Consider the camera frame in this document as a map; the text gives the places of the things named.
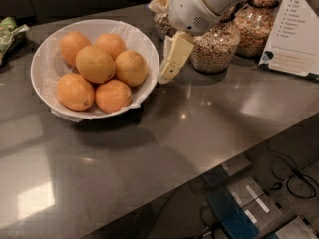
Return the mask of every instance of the green plastic bag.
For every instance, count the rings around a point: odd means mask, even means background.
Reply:
[[[27,25],[18,26],[14,18],[7,17],[0,21],[0,66],[6,53],[12,51],[25,38]]]

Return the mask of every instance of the orange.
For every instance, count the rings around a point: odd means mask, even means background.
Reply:
[[[120,53],[127,49],[127,45],[122,37],[113,33],[100,35],[94,45],[110,53],[114,60]]]
[[[118,80],[110,80],[97,87],[95,99],[102,111],[113,113],[131,103],[132,92],[126,84]]]
[[[60,40],[60,51],[63,60],[69,66],[76,66],[78,52],[85,46],[91,45],[90,40],[78,31],[71,31]]]
[[[93,45],[84,47],[78,53],[76,65],[85,79],[96,84],[108,81],[116,72],[116,64],[111,55]]]
[[[126,83],[129,87],[137,87],[148,75],[148,63],[136,51],[126,50],[120,53],[115,62],[117,66],[117,79]]]
[[[57,85],[58,101],[65,107],[83,111],[94,102],[94,89],[81,75],[69,73],[61,77]]]

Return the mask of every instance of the gray table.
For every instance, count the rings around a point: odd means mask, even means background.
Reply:
[[[235,57],[214,76],[187,64],[121,116],[59,119],[33,90],[32,57],[90,18],[135,25],[162,52],[145,6],[31,28],[0,74],[0,238],[81,238],[319,112],[318,84]]]

